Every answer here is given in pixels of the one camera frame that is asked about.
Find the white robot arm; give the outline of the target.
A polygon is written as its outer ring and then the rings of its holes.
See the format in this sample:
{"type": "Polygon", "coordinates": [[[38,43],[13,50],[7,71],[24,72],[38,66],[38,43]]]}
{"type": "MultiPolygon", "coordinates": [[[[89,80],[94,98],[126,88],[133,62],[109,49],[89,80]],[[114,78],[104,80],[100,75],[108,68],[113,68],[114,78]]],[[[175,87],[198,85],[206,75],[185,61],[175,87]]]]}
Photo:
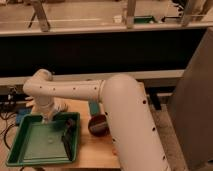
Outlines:
{"type": "Polygon", "coordinates": [[[106,80],[58,82],[46,69],[23,85],[43,112],[52,99],[95,100],[103,105],[122,171],[171,171],[143,85],[127,74],[106,80]]]}

